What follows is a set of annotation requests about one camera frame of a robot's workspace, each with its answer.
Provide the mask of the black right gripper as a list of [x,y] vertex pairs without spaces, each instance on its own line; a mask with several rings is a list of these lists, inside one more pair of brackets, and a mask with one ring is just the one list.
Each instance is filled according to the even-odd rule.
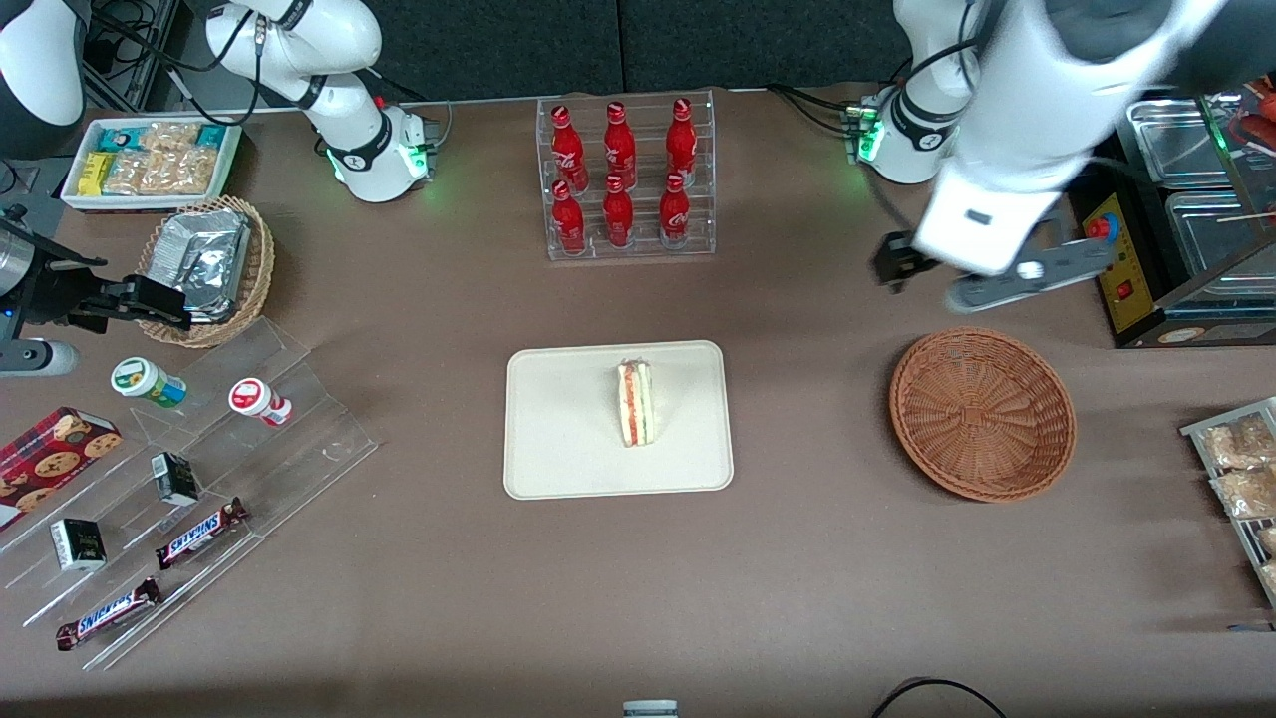
[[119,301],[108,292],[114,282],[101,281],[91,270],[105,265],[105,260],[82,258],[79,253],[40,235],[28,242],[34,254],[20,282],[20,318],[24,323],[52,323],[94,333],[108,332],[110,319],[120,318],[156,321],[181,332],[191,326],[182,291],[149,277],[125,277],[119,309]]

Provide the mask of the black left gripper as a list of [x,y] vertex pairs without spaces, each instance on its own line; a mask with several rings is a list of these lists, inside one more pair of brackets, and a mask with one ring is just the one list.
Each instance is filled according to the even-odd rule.
[[902,292],[911,278],[933,270],[938,260],[912,246],[911,231],[896,231],[880,237],[875,251],[875,277],[889,292]]

